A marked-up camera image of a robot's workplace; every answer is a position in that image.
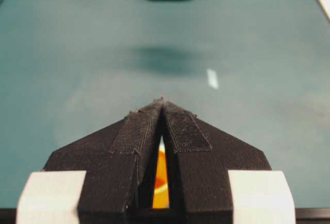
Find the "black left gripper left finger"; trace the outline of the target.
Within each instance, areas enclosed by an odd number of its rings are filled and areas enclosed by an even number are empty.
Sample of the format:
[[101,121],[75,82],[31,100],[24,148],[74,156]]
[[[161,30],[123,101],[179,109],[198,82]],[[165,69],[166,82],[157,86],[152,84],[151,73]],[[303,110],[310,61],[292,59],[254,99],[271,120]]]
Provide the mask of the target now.
[[161,136],[162,100],[54,151],[44,170],[84,170],[80,215],[126,215],[151,207]]

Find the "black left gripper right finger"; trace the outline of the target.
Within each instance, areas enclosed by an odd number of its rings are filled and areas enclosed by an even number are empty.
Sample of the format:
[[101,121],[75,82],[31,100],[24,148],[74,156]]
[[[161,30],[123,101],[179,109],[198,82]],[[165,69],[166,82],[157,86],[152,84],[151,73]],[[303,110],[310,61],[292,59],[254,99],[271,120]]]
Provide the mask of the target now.
[[231,215],[228,170],[271,170],[264,153],[173,103],[162,109],[170,206],[182,215]]

